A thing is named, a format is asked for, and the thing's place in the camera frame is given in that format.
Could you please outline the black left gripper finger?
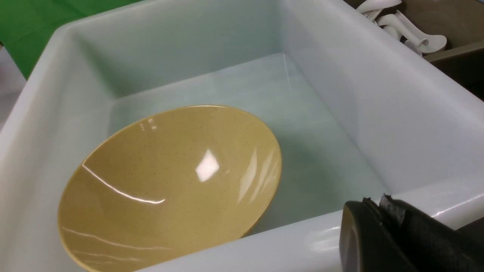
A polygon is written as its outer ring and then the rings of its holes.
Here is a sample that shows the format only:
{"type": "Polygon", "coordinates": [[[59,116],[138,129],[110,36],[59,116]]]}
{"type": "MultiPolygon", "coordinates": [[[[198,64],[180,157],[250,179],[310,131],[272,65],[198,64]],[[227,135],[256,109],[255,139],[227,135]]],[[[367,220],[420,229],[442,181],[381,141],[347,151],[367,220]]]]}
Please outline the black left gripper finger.
{"type": "Polygon", "coordinates": [[[339,255],[344,272],[482,272],[483,245],[384,194],[347,201],[339,255]]]}

